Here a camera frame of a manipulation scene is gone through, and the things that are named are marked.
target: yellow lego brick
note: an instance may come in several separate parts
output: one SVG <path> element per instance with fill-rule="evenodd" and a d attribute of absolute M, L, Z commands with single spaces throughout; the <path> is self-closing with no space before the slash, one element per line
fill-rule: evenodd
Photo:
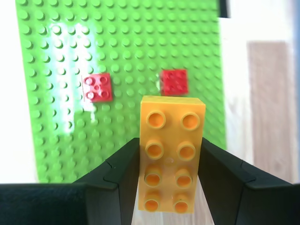
<path fill-rule="evenodd" d="M 204 115 L 197 98 L 143 97 L 139 210 L 194 212 Z"/>

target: lego baseplate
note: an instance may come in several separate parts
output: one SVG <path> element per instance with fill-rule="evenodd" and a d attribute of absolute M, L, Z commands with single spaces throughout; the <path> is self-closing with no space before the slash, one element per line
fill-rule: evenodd
<path fill-rule="evenodd" d="M 207 107 L 204 137 L 225 148 L 216 0 L 16 0 L 41 182 L 72 182 L 139 136 L 143 95 L 162 69 L 186 69 Z M 83 99 L 82 76 L 109 73 L 113 101 Z"/>

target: wooden surface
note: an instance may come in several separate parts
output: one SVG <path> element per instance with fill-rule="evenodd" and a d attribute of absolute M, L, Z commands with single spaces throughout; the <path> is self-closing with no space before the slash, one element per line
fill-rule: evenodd
<path fill-rule="evenodd" d="M 248 44 L 254 165 L 293 182 L 293 144 L 285 42 Z"/>

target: red lego brick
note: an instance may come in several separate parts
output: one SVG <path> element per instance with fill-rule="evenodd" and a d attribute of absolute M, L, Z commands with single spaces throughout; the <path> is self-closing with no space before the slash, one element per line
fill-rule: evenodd
<path fill-rule="evenodd" d="M 89 102 L 108 102 L 113 100 L 109 73 L 91 74 L 83 80 L 84 99 Z"/>
<path fill-rule="evenodd" d="M 185 69 L 163 70 L 161 73 L 161 94 L 177 96 L 188 94 L 188 77 Z"/>

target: black plastic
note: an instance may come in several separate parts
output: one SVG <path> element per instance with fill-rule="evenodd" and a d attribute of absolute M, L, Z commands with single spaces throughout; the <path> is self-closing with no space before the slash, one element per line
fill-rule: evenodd
<path fill-rule="evenodd" d="M 215 225 L 300 225 L 300 185 L 205 138 L 198 175 Z M 134 138 L 73 184 L 0 185 L 0 225 L 131 225 L 138 177 Z"/>
<path fill-rule="evenodd" d="M 202 140 L 198 176 L 215 225 L 300 225 L 292 185 Z"/>
<path fill-rule="evenodd" d="M 229 18 L 229 5 L 228 0 L 219 0 L 219 10 L 221 18 Z"/>
<path fill-rule="evenodd" d="M 0 185 L 0 225 L 130 225 L 139 138 L 73 184 Z"/>

